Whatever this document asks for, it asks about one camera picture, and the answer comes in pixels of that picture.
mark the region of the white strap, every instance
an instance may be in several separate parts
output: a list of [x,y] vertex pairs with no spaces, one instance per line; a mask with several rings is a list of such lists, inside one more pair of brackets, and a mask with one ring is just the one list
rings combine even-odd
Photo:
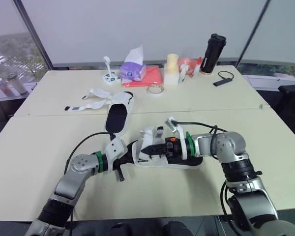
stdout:
[[89,97],[101,97],[111,99],[112,96],[109,92],[101,90],[100,88],[91,88],[88,92],[88,95],[85,95],[82,99],[88,99]]
[[104,99],[100,102],[93,102],[93,103],[88,103],[85,106],[80,106],[80,107],[66,107],[66,111],[73,111],[73,112],[78,112],[78,111],[83,111],[85,109],[99,109],[103,107],[105,104],[110,104],[111,101]]

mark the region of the black cable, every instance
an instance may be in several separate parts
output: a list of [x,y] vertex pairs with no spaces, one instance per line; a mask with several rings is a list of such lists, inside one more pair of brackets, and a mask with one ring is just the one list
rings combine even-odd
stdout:
[[214,128],[212,128],[209,133],[212,133],[213,130],[214,130]]
[[224,217],[227,221],[227,223],[229,224],[229,226],[231,227],[231,229],[234,231],[234,233],[237,235],[237,236],[241,236],[241,234],[238,232],[238,230],[234,227],[234,225],[231,223],[227,213],[226,213],[226,210],[225,210],[225,207],[224,207],[224,202],[223,202],[223,192],[224,192],[224,188],[226,186],[226,181],[224,181],[223,185],[222,185],[222,188],[221,188],[221,192],[220,192],[220,201],[221,201],[221,206],[222,206],[222,210],[223,210],[223,213],[224,213]]
[[229,205],[228,201],[227,201],[227,191],[228,191],[228,186],[225,187],[225,192],[224,192],[224,200],[227,203],[227,205]]
[[231,74],[232,77],[230,79],[233,79],[235,77],[235,75],[232,73],[232,72],[229,72],[229,71],[226,71],[226,70],[222,70],[220,72],[218,72],[218,76],[221,77],[223,80],[226,79],[224,76],[220,75],[221,72],[225,72],[225,73],[228,73],[228,74]]
[[217,132],[217,125],[214,126],[214,132],[213,132],[213,135],[212,135],[212,139],[211,139],[211,143],[210,143],[210,153],[211,153],[211,156],[218,160],[217,157],[214,155],[213,153],[213,141],[214,141],[214,138],[216,136],[216,132]]
[[[99,133],[91,134],[91,135],[87,136],[86,138],[84,138],[84,139],[83,139],[82,141],[80,141],[79,144],[73,149],[73,151],[71,152],[69,158],[67,159],[67,162],[65,163],[65,167],[64,167],[64,173],[63,173],[64,175],[65,175],[65,173],[67,173],[67,169],[68,169],[68,166],[69,166],[70,160],[71,160],[73,154],[75,153],[75,151],[78,149],[78,147],[79,147],[82,143],[84,143],[85,140],[87,140],[87,139],[89,139],[89,138],[91,138],[91,137],[93,137],[93,136],[95,136],[95,135],[99,135],[99,134],[109,134],[111,140],[115,137],[114,134],[110,134],[110,133],[108,133],[108,132],[99,132]],[[73,233],[73,210],[72,210],[72,212],[71,212],[71,214],[70,214],[70,233],[69,233],[69,235],[72,236],[72,233]]]
[[[172,120],[171,121],[173,124],[195,124],[195,125],[202,125],[204,127],[207,127],[207,128],[214,128],[214,126],[212,125],[208,125],[208,124],[203,124],[203,123],[199,123],[199,122],[179,122],[179,121],[176,121],[176,120]],[[217,130],[220,130],[222,132],[227,132],[225,129],[221,129],[221,128],[217,128]]]
[[65,163],[64,173],[63,173],[64,175],[65,175],[65,173],[67,173],[67,169],[68,169],[68,166],[69,166],[70,160],[71,160],[71,158],[72,158],[74,152],[78,149],[78,147],[79,147],[82,143],[84,143],[85,140],[87,140],[87,139],[89,139],[90,137],[93,137],[93,136],[95,136],[95,135],[99,135],[99,134],[109,134],[109,135],[111,136],[111,134],[108,133],[108,132],[99,132],[99,133],[91,134],[91,135],[87,136],[86,138],[84,138],[82,141],[80,141],[80,143],[79,143],[79,144],[73,149],[73,151],[71,152],[69,158],[67,159],[67,162]]

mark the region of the tissue box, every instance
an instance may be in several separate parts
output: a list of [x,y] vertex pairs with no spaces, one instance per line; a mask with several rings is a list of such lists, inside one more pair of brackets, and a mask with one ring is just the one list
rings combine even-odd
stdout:
[[120,67],[120,77],[124,80],[141,81],[146,75],[146,65],[134,62],[124,62]]

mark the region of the table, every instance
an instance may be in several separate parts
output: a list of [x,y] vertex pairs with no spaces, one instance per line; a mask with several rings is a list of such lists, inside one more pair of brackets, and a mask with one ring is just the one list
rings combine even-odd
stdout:
[[[231,83],[215,87],[221,80],[219,71],[234,74]],[[196,79],[186,78],[179,86],[166,86],[162,99],[147,93],[146,87],[123,88],[107,85],[102,80],[105,70],[48,71],[15,116],[70,116],[107,114],[107,107],[99,110],[68,112],[66,106],[82,106],[99,98],[82,100],[89,89],[99,87],[116,93],[130,91],[135,95],[132,113],[212,111],[228,109],[257,109],[267,106],[262,97],[250,86],[232,65],[216,66],[212,75],[200,74]]]
[[[174,116],[239,132],[255,170],[278,210],[295,208],[295,136],[270,109],[131,114],[122,139],[129,143],[139,130],[160,126]],[[63,174],[65,161],[87,135],[102,131],[106,115],[13,117],[0,133],[0,220],[31,221],[38,216]],[[165,128],[164,138],[172,133]],[[208,132],[184,126],[191,134]],[[86,141],[75,154],[103,150],[108,137]],[[144,169],[123,165],[125,181],[114,173],[91,177],[75,208],[76,220],[222,214],[220,164],[211,157],[197,170]]]

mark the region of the person's knee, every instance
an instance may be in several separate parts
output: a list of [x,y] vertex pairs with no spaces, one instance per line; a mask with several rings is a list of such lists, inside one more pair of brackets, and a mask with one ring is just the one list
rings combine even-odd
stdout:
[[164,236],[193,236],[190,230],[179,221],[170,221],[163,228]]

